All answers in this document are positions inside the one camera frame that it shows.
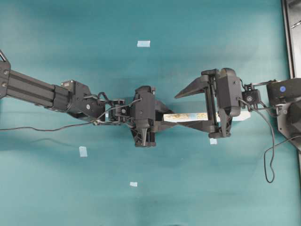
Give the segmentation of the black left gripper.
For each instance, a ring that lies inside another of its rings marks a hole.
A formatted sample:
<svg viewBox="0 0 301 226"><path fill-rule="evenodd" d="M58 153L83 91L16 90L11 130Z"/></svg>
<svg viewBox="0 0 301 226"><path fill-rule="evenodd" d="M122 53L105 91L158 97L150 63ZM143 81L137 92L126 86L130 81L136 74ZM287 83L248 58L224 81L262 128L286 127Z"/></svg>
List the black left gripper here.
<svg viewBox="0 0 301 226"><path fill-rule="evenodd" d="M174 114L174 112L163 102L155 99L151 86L137 88L133 100L135 103L130 107L130 116L134 123L131 133L135 146L154 147L156 145L154 132L161 132L178 125L177 122L155 121L155 116L158 113Z"/></svg>

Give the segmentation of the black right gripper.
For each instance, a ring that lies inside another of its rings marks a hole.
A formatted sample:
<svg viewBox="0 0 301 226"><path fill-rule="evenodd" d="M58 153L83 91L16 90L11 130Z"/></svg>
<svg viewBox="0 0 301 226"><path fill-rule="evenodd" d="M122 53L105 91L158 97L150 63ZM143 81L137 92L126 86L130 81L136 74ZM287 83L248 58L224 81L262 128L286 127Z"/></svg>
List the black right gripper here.
<svg viewBox="0 0 301 226"><path fill-rule="evenodd" d="M202 132L213 132L209 134L210 138L229 137L232 119L239 116L241 112L238 101L242 98L240 78L231 68L206 70L202 71L201 75L181 90L175 98L204 93L205 89L209 87L209 78L213 79L212 84L217 99L221 126L219 127L218 123L214 123L213 120L184 121L177 122L177 124Z"/></svg>

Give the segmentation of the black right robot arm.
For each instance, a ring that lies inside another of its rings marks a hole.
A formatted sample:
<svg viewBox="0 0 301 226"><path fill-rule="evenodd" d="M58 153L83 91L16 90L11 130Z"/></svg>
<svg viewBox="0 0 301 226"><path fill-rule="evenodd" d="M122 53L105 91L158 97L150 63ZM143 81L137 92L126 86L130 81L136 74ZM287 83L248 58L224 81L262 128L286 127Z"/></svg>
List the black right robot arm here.
<svg viewBox="0 0 301 226"><path fill-rule="evenodd" d="M268 81L269 107L276 111L280 133L293 145L301 147L301 80ZM239 116L242 108L258 109L262 104L257 83L242 85L236 72L230 68L202 71L201 76L181 90L175 98L204 93L206 96L207 120L182 122L181 125L207 132L210 138L230 136L233 117Z"/></svg>

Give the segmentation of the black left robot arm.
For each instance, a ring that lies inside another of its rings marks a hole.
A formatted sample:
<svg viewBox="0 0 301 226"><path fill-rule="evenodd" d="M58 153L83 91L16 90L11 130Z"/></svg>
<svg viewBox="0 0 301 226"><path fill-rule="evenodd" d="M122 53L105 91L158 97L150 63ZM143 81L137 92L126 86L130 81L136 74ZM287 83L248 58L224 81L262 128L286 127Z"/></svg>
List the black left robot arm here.
<svg viewBox="0 0 301 226"><path fill-rule="evenodd" d="M187 121L176 123L164 119L173 111L155 98L154 87L137 88L133 101L126 104L124 99L108 99L104 92L94 95L88 86L75 80L58 86L16 72L4 53L0 54L0 97L12 97L66 113L82 120L83 125L127 125L136 147L155 146L156 133L176 125L188 125Z"/></svg>

